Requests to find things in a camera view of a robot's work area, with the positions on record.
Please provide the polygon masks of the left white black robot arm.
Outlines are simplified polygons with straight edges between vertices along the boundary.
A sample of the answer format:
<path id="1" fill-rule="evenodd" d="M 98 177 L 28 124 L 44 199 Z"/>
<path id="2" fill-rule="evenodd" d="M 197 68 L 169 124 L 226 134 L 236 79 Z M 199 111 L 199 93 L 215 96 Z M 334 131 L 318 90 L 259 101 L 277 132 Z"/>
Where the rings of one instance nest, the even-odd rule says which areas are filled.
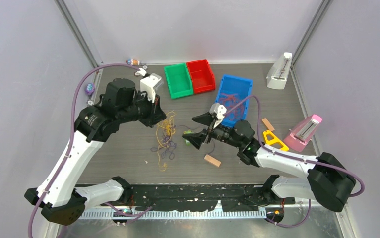
<path id="1" fill-rule="evenodd" d="M 139 121 L 153 127 L 166 118 L 156 93 L 162 83 L 156 74 L 145 76 L 139 84 L 116 78 L 107 84 L 97 105 L 79 113 L 73 125 L 73 139 L 47 179 L 25 193 L 32 205 L 41 208 L 47 221 L 68 226 L 87 209 L 111 201 L 119 205 L 131 201 L 132 187 L 121 177 L 88 187 L 76 184 L 91 158 L 121 124 Z"/>

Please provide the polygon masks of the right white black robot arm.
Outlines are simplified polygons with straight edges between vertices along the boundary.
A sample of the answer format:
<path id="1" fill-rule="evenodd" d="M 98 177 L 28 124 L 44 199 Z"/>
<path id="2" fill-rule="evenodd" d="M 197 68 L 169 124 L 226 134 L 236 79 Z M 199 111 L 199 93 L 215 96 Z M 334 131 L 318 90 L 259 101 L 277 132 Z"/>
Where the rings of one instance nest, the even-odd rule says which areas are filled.
<path id="1" fill-rule="evenodd" d="M 216 113 L 204 113 L 193 121 L 208 128 L 198 133 L 185 133 L 182 137 L 196 149 L 211 139 L 238 149 L 237 157 L 246 165 L 271 168 L 287 174 L 271 176 L 263 189 L 263 198 L 276 203 L 281 198 L 297 197 L 317 201 L 322 207 L 341 212 L 352 193 L 358 178 L 348 171 L 330 153 L 307 156 L 282 151 L 259 141 L 246 120 L 237 121 L 233 127 L 216 125 Z"/>

